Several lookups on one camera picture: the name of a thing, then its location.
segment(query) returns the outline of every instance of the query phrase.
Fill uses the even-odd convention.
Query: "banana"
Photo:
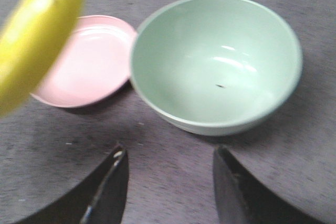
[[[84,0],[20,0],[0,35],[0,116],[21,105],[62,50]]]

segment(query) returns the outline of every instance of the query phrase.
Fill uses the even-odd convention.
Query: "pink plate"
[[[80,17],[57,61],[31,95],[52,106],[76,108],[113,94],[130,76],[136,35],[118,18]]]

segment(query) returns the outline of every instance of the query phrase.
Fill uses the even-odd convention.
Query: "green bowl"
[[[201,135],[247,130],[292,94],[300,43],[249,0],[180,0],[147,18],[131,54],[131,82],[162,118]]]

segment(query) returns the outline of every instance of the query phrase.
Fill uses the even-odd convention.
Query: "table surface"
[[[0,0],[0,22],[17,0]],[[176,0],[87,0],[84,15],[133,27]],[[130,156],[124,224],[218,223],[212,156],[224,143],[287,202],[336,223],[336,0],[253,0],[282,16],[304,54],[301,82],[267,122],[229,137],[193,135],[160,119],[127,83],[82,109],[30,99],[0,124],[0,223],[11,223],[73,188],[121,142]]]

